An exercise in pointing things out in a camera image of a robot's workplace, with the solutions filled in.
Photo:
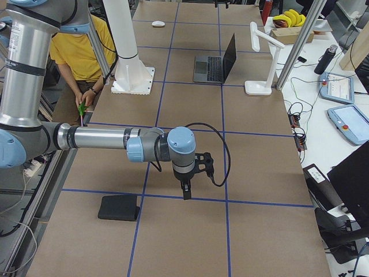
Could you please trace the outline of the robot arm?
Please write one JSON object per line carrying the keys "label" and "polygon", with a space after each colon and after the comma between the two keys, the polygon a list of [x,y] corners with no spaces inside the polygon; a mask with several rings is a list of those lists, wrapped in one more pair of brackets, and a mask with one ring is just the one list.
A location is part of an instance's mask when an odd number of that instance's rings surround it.
{"label": "robot arm", "polygon": [[65,87],[51,122],[38,117],[47,61],[56,35],[86,38],[103,25],[89,15],[87,1],[8,1],[12,29],[1,96],[1,167],[20,166],[56,149],[125,149],[132,162],[172,162],[184,199],[191,197],[195,173],[195,137],[183,126],[168,133],[158,128],[95,129],[78,124],[78,104],[93,104],[97,93],[87,87],[101,79],[99,66],[86,77],[61,70]]}

